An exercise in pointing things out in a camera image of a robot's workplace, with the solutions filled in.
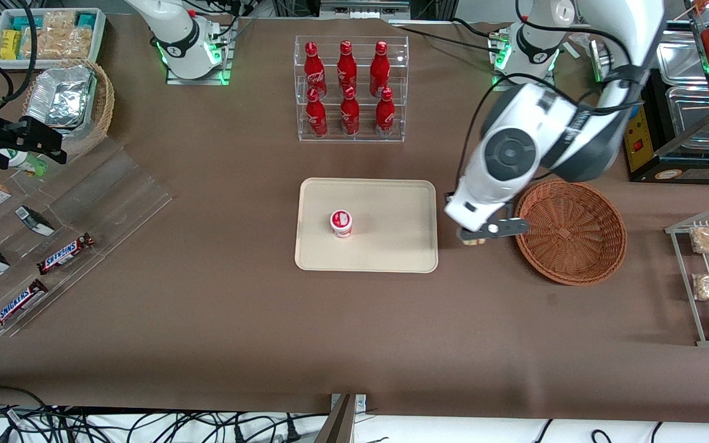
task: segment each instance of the metal bracket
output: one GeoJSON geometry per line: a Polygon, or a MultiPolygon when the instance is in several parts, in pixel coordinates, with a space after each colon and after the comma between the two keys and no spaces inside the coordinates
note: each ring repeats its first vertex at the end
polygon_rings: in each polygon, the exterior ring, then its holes
{"type": "Polygon", "coordinates": [[[366,411],[365,394],[333,394],[332,412],[313,443],[351,443],[355,414],[366,411]]]}

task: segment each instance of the brown tablecloth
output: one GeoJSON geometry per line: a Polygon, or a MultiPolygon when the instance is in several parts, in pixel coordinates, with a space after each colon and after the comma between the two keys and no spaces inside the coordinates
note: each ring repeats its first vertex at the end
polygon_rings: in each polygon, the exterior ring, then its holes
{"type": "MultiPolygon", "coordinates": [[[[452,26],[424,29],[484,43],[452,26]]],[[[597,286],[551,283],[512,239],[462,246],[442,213],[490,84],[482,51],[411,34],[405,144],[343,149],[297,140],[296,34],[404,31],[379,20],[257,20],[237,40],[228,87],[178,87],[164,84],[146,23],[110,17],[110,134],[174,201],[26,330],[0,337],[0,383],[49,404],[299,412],[353,391],[383,414],[709,421],[709,348],[694,346],[662,232],[708,210],[709,187],[631,184],[619,158],[593,184],[625,219],[625,264],[597,286]],[[298,269],[308,177],[432,182],[439,267],[298,269]]],[[[559,86],[580,95],[587,63],[560,56],[559,86]]]]}

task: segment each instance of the coca-cola bottle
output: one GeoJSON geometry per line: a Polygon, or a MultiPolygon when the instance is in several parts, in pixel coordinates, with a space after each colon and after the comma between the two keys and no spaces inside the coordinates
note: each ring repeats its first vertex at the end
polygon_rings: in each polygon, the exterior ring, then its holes
{"type": "Polygon", "coordinates": [[[319,93],[316,89],[308,90],[306,114],[314,137],[321,138],[327,135],[327,116],[324,113],[324,105],[319,101],[319,93]]]}
{"type": "Polygon", "coordinates": [[[390,61],[388,60],[388,43],[383,40],[377,42],[377,53],[371,62],[371,87],[369,91],[374,97],[382,94],[382,88],[388,85],[390,78],[390,61]]]}
{"type": "Polygon", "coordinates": [[[355,98],[355,88],[347,87],[343,91],[341,102],[341,130],[346,135],[354,135],[360,131],[360,104],[355,98]]]}
{"type": "Polygon", "coordinates": [[[377,103],[377,136],[382,138],[390,137],[393,129],[393,116],[396,113],[396,105],[393,104],[393,90],[389,87],[382,89],[382,100],[377,103]]]}
{"type": "Polygon", "coordinates": [[[319,93],[319,98],[324,98],[327,95],[327,84],[324,83],[324,63],[319,58],[314,42],[306,43],[305,71],[308,87],[315,89],[319,93]]]}
{"type": "Polygon", "coordinates": [[[341,42],[341,57],[338,59],[338,85],[341,90],[354,87],[354,92],[357,93],[357,62],[352,56],[352,42],[349,40],[341,42]]]}

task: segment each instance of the wicker basket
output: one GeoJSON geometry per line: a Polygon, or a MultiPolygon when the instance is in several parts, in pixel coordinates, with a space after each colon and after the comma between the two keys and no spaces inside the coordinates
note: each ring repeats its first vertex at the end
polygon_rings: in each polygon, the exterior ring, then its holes
{"type": "MultiPolygon", "coordinates": [[[[60,68],[71,68],[77,65],[84,65],[90,70],[95,71],[98,78],[98,85],[95,88],[95,104],[92,109],[92,130],[87,137],[84,138],[65,138],[62,141],[62,149],[69,155],[80,155],[95,148],[108,132],[113,115],[113,85],[106,75],[105,71],[97,64],[88,60],[74,59],[62,61],[60,68]]],[[[36,79],[32,79],[31,85],[26,92],[26,101],[23,102],[23,113],[26,113],[26,108],[31,99],[31,93],[34,92],[36,79]]]]}
{"type": "Polygon", "coordinates": [[[619,269],[628,234],[614,206],[582,183],[546,180],[526,191],[518,216],[529,232],[516,237],[540,274],[573,286],[596,284],[619,269]]]}

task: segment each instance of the aluminum foil container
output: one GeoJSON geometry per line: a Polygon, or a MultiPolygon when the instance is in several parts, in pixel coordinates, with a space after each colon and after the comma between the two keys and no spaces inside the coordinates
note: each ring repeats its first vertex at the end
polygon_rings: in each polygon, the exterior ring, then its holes
{"type": "Polygon", "coordinates": [[[52,128],[71,131],[88,115],[94,85],[95,72],[86,66],[45,70],[37,76],[26,113],[52,128]]]}

